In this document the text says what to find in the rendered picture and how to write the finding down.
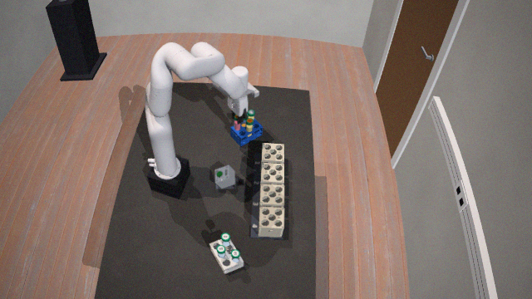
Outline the white bucket adapter with five holes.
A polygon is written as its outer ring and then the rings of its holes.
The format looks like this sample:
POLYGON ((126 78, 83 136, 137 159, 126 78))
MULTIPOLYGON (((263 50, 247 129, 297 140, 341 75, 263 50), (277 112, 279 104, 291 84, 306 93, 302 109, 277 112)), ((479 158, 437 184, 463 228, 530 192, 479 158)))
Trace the white bucket adapter with five holes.
POLYGON ((260 207, 258 237, 281 238, 283 230, 284 208, 260 207))
POLYGON ((283 208, 284 206, 284 185, 261 184, 260 189, 261 189, 260 190, 261 200, 259 202, 261 205, 259 207, 283 208), (277 193, 275 190, 279 193, 277 193))
POLYGON ((260 187, 261 184, 284 185, 284 164, 262 163, 260 187))
POLYGON ((261 165, 262 163, 283 164, 284 163, 284 145, 263 143, 262 154, 261 154, 261 165))

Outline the blue tube rack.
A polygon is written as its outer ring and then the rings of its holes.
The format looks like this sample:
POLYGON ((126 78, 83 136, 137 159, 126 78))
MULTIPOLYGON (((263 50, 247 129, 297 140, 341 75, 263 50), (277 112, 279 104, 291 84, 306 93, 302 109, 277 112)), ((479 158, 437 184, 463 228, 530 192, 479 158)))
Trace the blue tube rack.
POLYGON ((263 126, 254 119, 253 123, 253 130, 251 132, 248 132, 246 130, 246 127, 243 127, 240 125, 240 130, 235 130, 234 126, 231 127, 231 137, 240 145, 246 145, 248 142, 258 138, 263 133, 263 126), (243 132, 244 131, 244 132, 243 132), (240 134, 241 133, 241 134, 240 134), (245 134, 246 133, 246 134, 245 134), (252 134, 250 137, 247 135, 252 134))

